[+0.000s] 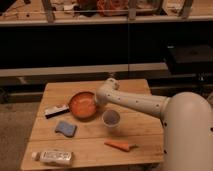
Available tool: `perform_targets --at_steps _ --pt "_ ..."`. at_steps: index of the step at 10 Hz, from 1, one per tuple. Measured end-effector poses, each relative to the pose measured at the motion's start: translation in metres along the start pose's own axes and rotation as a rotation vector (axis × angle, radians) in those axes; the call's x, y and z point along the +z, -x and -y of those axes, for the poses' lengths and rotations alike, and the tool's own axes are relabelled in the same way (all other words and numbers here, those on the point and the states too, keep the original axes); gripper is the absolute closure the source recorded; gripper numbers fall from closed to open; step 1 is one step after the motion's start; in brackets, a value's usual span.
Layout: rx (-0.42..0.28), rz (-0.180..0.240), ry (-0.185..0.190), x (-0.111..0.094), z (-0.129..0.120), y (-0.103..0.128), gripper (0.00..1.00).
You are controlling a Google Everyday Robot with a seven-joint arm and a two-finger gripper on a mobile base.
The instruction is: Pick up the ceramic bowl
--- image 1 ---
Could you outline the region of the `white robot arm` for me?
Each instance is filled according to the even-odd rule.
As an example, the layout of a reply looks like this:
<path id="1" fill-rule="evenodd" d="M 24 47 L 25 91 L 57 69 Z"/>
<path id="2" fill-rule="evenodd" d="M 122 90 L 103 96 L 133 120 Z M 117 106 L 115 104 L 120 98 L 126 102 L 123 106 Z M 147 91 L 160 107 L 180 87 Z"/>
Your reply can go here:
<path id="1" fill-rule="evenodd" d="M 163 171 L 213 171 L 213 108 L 193 92 L 172 97 L 118 90 L 108 78 L 96 91 L 99 106 L 117 104 L 159 118 L 164 129 Z"/>

